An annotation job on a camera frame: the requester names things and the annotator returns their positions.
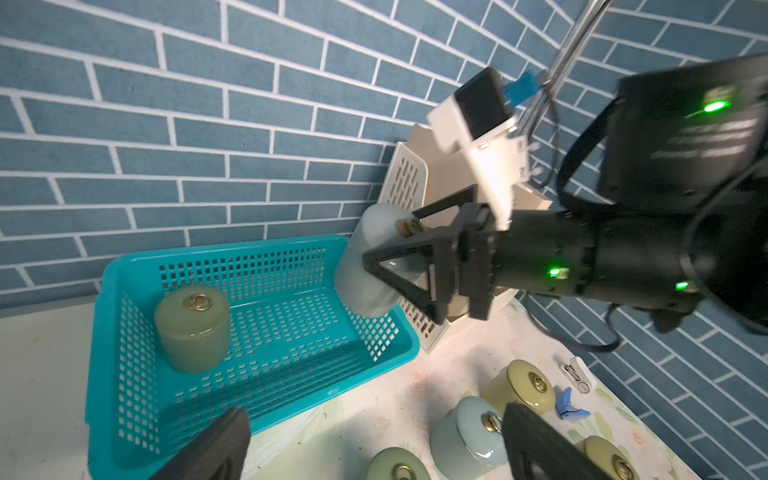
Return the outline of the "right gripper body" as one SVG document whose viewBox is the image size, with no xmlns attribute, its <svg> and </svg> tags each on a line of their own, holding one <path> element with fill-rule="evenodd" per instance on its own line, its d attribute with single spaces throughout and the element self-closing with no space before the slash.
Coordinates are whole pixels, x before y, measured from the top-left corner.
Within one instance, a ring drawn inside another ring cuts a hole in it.
<svg viewBox="0 0 768 480">
<path fill-rule="evenodd" d="M 579 296 L 594 280 L 599 227 L 586 216 L 522 210 L 497 231 L 487 205 L 465 203 L 453 223 L 460 227 L 453 292 L 477 319 L 488 317 L 498 288 Z"/>
</svg>

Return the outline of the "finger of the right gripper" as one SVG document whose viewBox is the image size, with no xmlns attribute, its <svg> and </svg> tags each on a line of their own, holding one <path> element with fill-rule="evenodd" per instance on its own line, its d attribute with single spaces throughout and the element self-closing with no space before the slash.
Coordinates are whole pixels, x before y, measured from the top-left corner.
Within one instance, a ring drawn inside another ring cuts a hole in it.
<svg viewBox="0 0 768 480">
<path fill-rule="evenodd" d="M 396 239 L 362 255 L 365 270 L 382 281 L 436 324 L 444 324 L 448 306 L 459 292 L 460 234 L 415 234 Z M 416 256 L 426 266 L 426 289 L 384 265 L 397 258 Z"/>
<path fill-rule="evenodd" d="M 444 226 L 427 227 L 423 219 L 437 215 L 456 207 L 459 212 L 454 219 Z M 437 200 L 429 205 L 421 207 L 413 212 L 411 220 L 412 234 L 462 234 L 480 228 L 480 204 L 477 202 L 477 186 L 471 185 Z"/>
</svg>

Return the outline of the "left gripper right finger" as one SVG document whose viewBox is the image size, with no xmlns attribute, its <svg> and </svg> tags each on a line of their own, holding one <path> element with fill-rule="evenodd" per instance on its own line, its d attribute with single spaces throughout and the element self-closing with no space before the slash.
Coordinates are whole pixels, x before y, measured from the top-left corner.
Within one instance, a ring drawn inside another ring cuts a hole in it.
<svg viewBox="0 0 768 480">
<path fill-rule="evenodd" d="M 507 405 L 502 437 L 515 480 L 609 479 L 584 453 L 525 405 Z"/>
</svg>

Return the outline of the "yellow tea canister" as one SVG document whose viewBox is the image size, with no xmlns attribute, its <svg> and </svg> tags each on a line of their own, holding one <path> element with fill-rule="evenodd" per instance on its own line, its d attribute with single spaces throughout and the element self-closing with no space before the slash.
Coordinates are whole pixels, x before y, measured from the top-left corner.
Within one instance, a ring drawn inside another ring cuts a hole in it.
<svg viewBox="0 0 768 480">
<path fill-rule="evenodd" d="M 516 359 L 502 369 L 482 390 L 480 397 L 501 415 L 508 404 L 521 404 L 539 415 L 555 408 L 556 395 L 546 376 L 532 363 Z"/>
<path fill-rule="evenodd" d="M 610 478 L 616 480 L 639 480 L 637 470 L 629 459 L 610 441 L 600 436 L 589 436 L 582 440 L 580 449 L 586 457 Z"/>
</svg>

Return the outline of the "green tea canister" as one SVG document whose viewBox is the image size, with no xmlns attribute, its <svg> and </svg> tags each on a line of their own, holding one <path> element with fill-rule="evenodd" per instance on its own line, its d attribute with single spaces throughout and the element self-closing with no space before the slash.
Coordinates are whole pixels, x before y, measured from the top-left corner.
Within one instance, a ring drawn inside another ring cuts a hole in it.
<svg viewBox="0 0 768 480">
<path fill-rule="evenodd" d="M 230 346 L 230 301 L 220 289 L 190 285 L 168 293 L 154 321 L 169 365 L 184 374 L 216 368 Z"/>
<path fill-rule="evenodd" d="M 362 476 L 365 480 L 430 480 L 424 463 L 409 450 L 390 447 L 378 452 Z"/>
</svg>

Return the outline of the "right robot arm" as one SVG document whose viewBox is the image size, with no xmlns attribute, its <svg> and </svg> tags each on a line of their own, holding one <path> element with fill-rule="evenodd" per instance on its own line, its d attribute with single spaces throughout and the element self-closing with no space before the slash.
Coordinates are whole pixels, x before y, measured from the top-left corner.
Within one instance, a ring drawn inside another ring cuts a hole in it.
<svg viewBox="0 0 768 480">
<path fill-rule="evenodd" d="M 419 210 L 448 226 L 367 251 L 365 270 L 443 322 L 455 295 L 488 315 L 497 287 L 650 314 L 662 333 L 703 300 L 767 331 L 767 58 L 622 78 L 574 142 L 557 211 L 502 222 L 473 188 Z"/>
</svg>

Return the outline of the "teal plastic basket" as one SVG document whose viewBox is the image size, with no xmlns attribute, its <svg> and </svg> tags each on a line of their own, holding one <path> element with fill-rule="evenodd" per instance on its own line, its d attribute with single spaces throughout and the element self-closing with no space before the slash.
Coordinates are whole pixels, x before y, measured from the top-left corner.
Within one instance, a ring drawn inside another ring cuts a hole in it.
<svg viewBox="0 0 768 480">
<path fill-rule="evenodd" d="M 146 479 L 214 420 L 243 408 L 260 433 L 414 360 L 400 308 L 378 318 L 334 288 L 341 235 L 156 250 L 122 256 L 95 302 L 85 420 L 95 479 Z M 167 362 L 154 311 L 170 292 L 210 285 L 230 302 L 230 348 L 213 370 Z"/>
</svg>

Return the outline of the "white desktop file organizer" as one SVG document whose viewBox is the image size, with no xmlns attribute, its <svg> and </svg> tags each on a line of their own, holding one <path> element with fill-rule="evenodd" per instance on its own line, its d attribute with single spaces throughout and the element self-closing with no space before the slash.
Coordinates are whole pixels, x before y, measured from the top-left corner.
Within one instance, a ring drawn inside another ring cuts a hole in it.
<svg viewBox="0 0 768 480">
<path fill-rule="evenodd" d="M 433 133 L 413 127 L 406 142 L 396 146 L 378 201 L 415 211 L 474 183 L 464 155 L 448 155 L 438 148 Z M 428 354 L 447 345 L 476 325 L 469 316 L 468 299 L 455 296 L 448 306 L 446 321 L 438 325 L 421 313 L 407 299 L 399 306 L 419 336 L 421 348 Z"/>
</svg>

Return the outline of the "blue plastic clip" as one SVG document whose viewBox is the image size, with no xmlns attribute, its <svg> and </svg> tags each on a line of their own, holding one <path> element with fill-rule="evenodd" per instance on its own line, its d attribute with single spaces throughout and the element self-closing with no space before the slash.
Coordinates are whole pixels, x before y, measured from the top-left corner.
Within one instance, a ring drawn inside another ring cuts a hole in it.
<svg viewBox="0 0 768 480">
<path fill-rule="evenodd" d="M 555 402 L 555 411 L 561 420 L 578 422 L 585 420 L 592 415 L 588 410 L 577 408 L 572 402 L 573 389 L 565 388 L 557 397 Z"/>
</svg>

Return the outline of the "floral table mat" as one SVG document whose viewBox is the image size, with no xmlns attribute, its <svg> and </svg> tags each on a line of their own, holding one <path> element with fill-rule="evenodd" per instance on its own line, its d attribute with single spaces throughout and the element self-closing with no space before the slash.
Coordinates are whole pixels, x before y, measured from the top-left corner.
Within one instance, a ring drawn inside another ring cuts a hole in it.
<svg viewBox="0 0 768 480">
<path fill-rule="evenodd" d="M 477 396 L 511 361 L 536 366 L 557 389 L 569 386 L 560 367 L 573 358 L 542 335 L 512 301 L 487 321 L 431 353 L 344 393 L 251 439 L 246 479 L 360 479 L 370 460 L 388 447 L 418 456 L 434 479 L 429 436 L 459 400 Z M 628 456 L 643 479 L 694 479 L 696 473 L 600 380 L 588 394 L 574 392 L 588 418 L 544 420 L 571 443 L 596 435 Z"/>
</svg>

